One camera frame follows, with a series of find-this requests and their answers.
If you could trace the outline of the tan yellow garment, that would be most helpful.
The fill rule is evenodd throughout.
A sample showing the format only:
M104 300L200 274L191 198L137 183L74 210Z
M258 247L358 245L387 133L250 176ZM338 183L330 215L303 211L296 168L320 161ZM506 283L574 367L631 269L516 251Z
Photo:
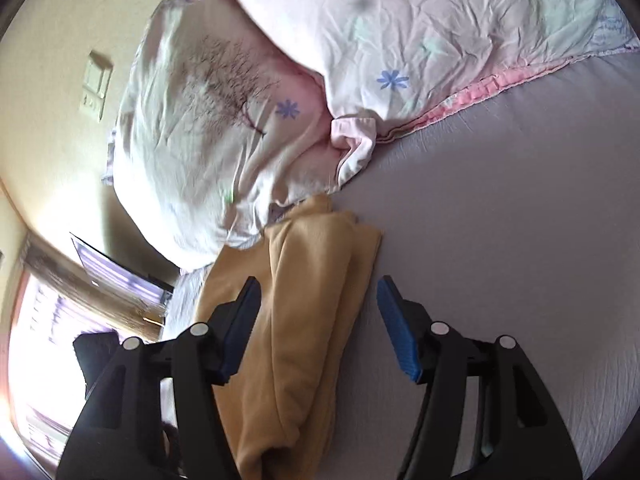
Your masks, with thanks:
M262 305L238 374L214 390L244 479L311 479L333 434L341 359L370 283L382 234L317 195L246 249L226 246L196 319L257 278Z

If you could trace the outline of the window with purple curtain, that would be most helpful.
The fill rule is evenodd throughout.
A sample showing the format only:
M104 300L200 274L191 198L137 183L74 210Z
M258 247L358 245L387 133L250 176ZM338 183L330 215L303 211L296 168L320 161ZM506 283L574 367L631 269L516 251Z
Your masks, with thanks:
M85 404L75 338L116 330L119 339L152 342L161 327L38 238L26 240L18 266L9 332L10 419L29 451L53 470Z

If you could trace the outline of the grey purple bed sheet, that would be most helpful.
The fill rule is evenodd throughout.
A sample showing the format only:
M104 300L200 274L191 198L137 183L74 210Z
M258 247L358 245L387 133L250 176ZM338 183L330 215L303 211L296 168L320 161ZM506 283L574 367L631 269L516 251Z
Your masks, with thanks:
M639 58L590 58L378 148L333 197L375 272L462 335L513 336L595 471L639 407Z

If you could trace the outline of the white pillow with tree print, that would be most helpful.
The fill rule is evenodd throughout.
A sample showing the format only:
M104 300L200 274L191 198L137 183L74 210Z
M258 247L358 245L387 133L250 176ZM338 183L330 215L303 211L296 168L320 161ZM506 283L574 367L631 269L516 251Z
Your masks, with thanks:
M373 119L331 116L321 77L238 0L163 0L120 102L113 185L146 241L195 270L280 211L337 191L375 140Z

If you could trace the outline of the pink floral pillow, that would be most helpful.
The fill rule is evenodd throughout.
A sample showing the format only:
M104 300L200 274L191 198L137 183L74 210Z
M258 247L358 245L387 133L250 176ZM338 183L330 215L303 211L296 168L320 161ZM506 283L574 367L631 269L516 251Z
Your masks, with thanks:
M239 0L319 73L336 117L390 140L590 58L638 50L615 0Z

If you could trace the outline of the white wall switch socket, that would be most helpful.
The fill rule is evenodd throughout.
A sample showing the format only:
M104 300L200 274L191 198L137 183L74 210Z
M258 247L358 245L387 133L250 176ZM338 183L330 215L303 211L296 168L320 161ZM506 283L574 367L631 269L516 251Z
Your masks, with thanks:
M108 58L96 51L89 53L82 77L79 109L96 122L103 117L112 73L113 64Z

